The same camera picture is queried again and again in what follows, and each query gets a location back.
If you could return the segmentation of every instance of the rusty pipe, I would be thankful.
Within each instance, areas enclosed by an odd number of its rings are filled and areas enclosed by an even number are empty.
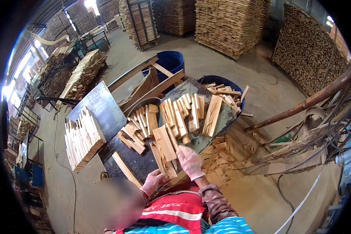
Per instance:
[[[298,114],[299,112],[306,110],[306,109],[310,108],[311,106],[314,106],[314,105],[318,104],[319,102],[336,94],[338,91],[340,91],[341,89],[346,87],[349,83],[351,83],[351,65],[340,77],[338,77],[330,85],[328,85],[327,87],[318,91],[317,93],[315,93],[311,97],[307,98],[305,101],[301,102],[300,104],[296,105],[295,107],[293,107],[289,110],[285,110],[284,112],[279,113],[278,115],[275,115],[269,119],[265,119],[264,121],[262,121],[256,125],[249,126],[249,127],[245,128],[245,130],[250,131],[253,129],[259,129],[259,128],[265,127],[269,124],[273,124],[273,123],[278,122],[282,119],[286,119],[290,116]]]

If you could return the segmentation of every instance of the blue striped shirt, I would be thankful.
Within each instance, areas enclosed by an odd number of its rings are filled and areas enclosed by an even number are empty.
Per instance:
[[[125,231],[125,234],[178,234],[178,233],[189,233],[186,228],[183,228],[174,223],[168,223],[159,227],[146,227],[136,228],[130,231]],[[253,231],[246,223],[246,220],[242,217],[228,217],[216,224],[209,225],[203,219],[201,220],[201,233],[202,234],[213,234],[213,233],[247,233],[253,234]]]

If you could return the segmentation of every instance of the red vest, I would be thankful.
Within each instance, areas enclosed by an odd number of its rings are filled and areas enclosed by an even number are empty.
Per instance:
[[[201,234],[200,219],[206,210],[203,205],[201,197],[194,193],[168,194],[155,199],[148,208],[143,210],[140,218],[175,223],[186,228],[192,234]],[[123,230],[117,230],[116,234],[123,234]]]

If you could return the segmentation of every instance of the glove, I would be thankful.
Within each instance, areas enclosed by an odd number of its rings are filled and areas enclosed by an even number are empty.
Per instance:
[[[154,170],[147,175],[144,185],[140,188],[148,197],[150,197],[158,186],[162,186],[169,181],[165,173],[161,173],[160,169]]]
[[[182,169],[190,177],[191,181],[206,175],[201,171],[202,162],[200,156],[191,148],[180,145],[177,157]]]

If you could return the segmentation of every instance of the person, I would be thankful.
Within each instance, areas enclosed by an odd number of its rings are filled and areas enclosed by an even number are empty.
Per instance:
[[[146,204],[140,219],[125,229],[105,229],[104,234],[253,233],[220,188],[208,182],[201,171],[200,156],[189,147],[179,146],[179,149],[177,157],[182,169],[197,187],[160,196],[147,204],[155,189],[168,181],[159,169],[151,172],[140,188]]]

